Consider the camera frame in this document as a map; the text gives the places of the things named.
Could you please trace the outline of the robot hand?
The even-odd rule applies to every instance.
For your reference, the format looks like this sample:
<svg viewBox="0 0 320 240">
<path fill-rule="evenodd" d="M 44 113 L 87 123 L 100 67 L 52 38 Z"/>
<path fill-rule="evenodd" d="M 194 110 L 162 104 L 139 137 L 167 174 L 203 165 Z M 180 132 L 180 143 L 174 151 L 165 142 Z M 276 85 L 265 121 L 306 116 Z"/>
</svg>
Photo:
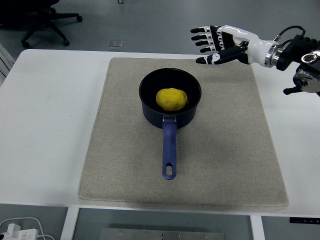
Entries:
<svg viewBox="0 0 320 240">
<path fill-rule="evenodd" d="M 273 40 L 262 40 L 256 34 L 229 25 L 201 26 L 190 30 L 195 45 L 202 47 L 201 53 L 211 55 L 199 57 L 196 63 L 220 65 L 234 60 L 244 64 L 258 63 L 269 67 L 270 49 L 276 44 Z"/>
</svg>

